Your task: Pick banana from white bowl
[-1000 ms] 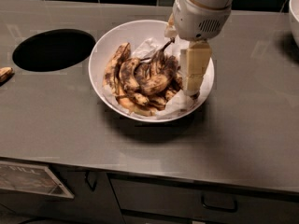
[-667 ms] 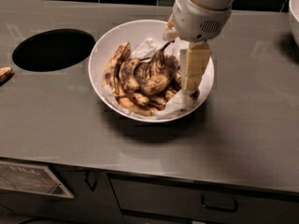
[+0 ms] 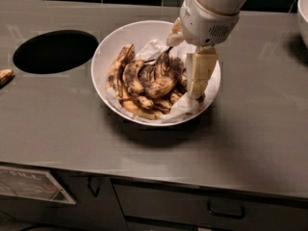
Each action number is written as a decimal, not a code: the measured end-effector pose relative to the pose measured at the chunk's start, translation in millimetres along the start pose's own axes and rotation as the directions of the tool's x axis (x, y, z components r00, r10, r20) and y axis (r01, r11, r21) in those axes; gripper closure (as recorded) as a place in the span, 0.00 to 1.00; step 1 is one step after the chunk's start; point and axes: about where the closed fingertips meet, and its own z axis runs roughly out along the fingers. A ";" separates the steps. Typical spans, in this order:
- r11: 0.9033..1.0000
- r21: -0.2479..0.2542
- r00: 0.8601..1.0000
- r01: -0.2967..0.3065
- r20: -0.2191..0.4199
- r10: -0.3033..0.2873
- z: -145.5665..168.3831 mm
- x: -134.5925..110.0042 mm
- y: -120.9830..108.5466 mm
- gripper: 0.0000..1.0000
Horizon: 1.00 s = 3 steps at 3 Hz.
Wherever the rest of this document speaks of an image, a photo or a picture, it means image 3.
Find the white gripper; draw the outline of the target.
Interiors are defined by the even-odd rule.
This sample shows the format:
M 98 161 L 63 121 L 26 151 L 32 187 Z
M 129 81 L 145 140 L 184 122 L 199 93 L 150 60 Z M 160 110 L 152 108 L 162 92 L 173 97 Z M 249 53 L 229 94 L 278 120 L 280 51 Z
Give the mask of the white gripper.
M 184 0 L 180 18 L 169 31 L 167 46 L 177 46 L 184 40 L 198 46 L 185 61 L 190 99 L 204 95 L 218 60 L 216 49 L 208 45 L 226 41 L 239 21 L 239 4 L 240 0 Z

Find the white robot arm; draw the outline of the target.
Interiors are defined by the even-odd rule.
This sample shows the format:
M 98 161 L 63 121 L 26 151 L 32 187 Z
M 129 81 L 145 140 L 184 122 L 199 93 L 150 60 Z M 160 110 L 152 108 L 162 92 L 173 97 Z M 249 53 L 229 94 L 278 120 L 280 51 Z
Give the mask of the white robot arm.
M 195 46 L 188 53 L 188 97 L 200 98 L 206 90 L 218 60 L 215 46 L 227 40 L 238 23 L 246 0 L 184 0 L 179 17 L 167 37 L 168 46 L 183 41 Z

